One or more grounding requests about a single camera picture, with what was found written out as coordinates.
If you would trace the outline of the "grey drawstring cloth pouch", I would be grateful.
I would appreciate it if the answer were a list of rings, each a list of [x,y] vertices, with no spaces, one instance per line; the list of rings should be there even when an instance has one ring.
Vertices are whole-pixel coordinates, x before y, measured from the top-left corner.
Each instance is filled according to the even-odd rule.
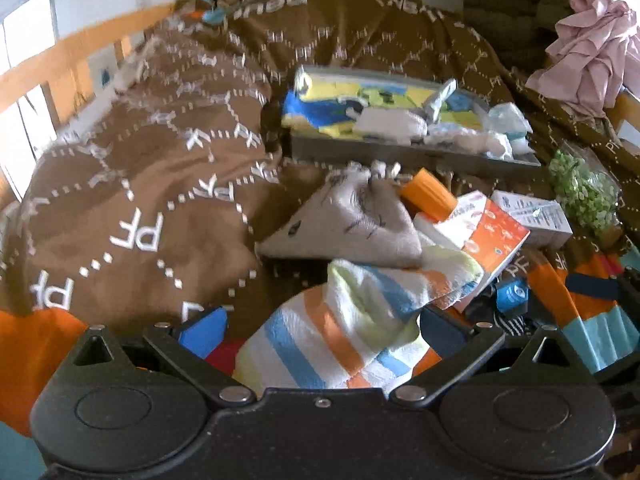
[[[415,268],[422,246],[393,185],[368,168],[332,171],[290,220],[257,245],[273,259],[336,260]]]

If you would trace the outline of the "green white candy bag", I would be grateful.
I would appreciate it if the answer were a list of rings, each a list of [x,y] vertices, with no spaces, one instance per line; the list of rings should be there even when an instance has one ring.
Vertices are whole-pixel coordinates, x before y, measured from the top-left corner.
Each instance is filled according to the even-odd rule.
[[[597,235],[620,225],[617,211],[622,190],[593,151],[564,141],[548,171],[556,198],[572,220]]]

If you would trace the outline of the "orange white paper box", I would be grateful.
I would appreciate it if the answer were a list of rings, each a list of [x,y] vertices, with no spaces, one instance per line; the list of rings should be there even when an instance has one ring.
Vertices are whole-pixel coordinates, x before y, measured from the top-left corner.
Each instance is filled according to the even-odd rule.
[[[471,295],[456,304],[462,313],[512,261],[530,231],[480,191],[458,198],[456,209],[441,222],[431,222],[424,212],[413,219],[414,226],[436,245],[459,249],[473,258],[484,275]]]

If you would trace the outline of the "dark olive quilted jacket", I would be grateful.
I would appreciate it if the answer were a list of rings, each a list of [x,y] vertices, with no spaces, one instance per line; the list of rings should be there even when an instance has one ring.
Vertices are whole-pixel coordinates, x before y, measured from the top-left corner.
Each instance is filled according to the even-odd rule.
[[[570,0],[463,0],[465,23],[494,48],[501,63],[533,73],[556,39],[556,22],[573,13]]]

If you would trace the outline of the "pink crumpled cloth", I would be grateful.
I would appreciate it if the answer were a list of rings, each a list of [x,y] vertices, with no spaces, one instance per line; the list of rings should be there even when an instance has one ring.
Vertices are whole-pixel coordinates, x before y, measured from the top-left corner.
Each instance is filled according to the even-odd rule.
[[[623,0],[570,0],[570,7],[546,49],[551,65],[533,73],[526,87],[601,117],[621,88],[639,90],[638,16]]]

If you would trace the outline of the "wooden bed rail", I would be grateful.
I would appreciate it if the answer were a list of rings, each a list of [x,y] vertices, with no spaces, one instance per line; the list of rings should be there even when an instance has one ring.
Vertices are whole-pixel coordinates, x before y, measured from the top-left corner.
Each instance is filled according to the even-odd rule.
[[[117,62],[132,52],[131,37],[167,18],[172,3],[151,6],[134,13],[74,32],[38,55],[28,58],[1,76],[1,108],[7,110],[37,87],[42,89],[54,128],[61,128],[93,100],[89,58],[111,48]]]

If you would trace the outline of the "striped pastel towel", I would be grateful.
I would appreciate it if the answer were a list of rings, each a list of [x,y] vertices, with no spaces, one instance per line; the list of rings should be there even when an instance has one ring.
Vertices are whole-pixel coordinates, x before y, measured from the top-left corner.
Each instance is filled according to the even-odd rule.
[[[420,334],[425,307],[446,310],[484,276],[465,252],[425,246],[414,270],[332,261],[322,285],[285,301],[244,342],[235,380],[269,388],[393,390],[430,346]]]

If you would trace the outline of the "window with bright light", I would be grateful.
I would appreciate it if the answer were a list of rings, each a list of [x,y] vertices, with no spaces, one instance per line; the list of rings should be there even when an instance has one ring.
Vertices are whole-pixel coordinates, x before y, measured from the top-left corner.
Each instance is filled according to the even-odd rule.
[[[1,13],[1,175],[18,200],[54,139],[44,63],[36,56],[56,40],[54,0],[18,0]]]

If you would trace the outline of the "white blue medicine box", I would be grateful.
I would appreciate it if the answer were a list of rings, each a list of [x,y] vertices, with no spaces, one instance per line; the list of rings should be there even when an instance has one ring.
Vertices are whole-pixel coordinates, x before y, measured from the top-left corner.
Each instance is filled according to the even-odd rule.
[[[495,191],[491,200],[529,230],[526,245],[558,250],[573,236],[561,205],[555,200]]]

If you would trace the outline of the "grey tray with painted bottom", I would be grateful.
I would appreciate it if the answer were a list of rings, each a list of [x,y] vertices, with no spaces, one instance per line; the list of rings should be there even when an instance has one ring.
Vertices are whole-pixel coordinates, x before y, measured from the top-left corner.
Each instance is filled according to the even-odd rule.
[[[379,160],[488,178],[536,176],[524,142],[485,130],[492,106],[454,79],[433,82],[373,70],[303,65],[282,103],[293,158],[322,165]]]

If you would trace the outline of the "white tissue pack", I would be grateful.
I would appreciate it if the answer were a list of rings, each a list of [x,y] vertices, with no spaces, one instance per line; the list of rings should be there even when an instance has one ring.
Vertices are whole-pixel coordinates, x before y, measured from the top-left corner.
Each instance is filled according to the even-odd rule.
[[[524,142],[533,131],[528,119],[512,102],[491,107],[483,118],[483,127],[488,131],[505,134],[510,142]]]

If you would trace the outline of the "brown PF patterned blanket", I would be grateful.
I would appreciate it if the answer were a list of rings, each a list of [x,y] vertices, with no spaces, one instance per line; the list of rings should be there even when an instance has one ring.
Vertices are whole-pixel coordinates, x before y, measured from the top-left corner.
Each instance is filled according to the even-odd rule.
[[[626,242],[639,238],[639,162],[557,102],[526,89],[456,14],[421,0],[254,0],[219,25],[177,14],[154,32],[141,80],[78,141],[40,158],[6,230],[1,307],[58,309],[135,334],[184,304],[230,309],[246,338],[326,270],[266,268],[255,246],[322,183],[283,157],[280,106],[302,64],[375,70],[512,101],[549,159],[593,149],[623,188]]]

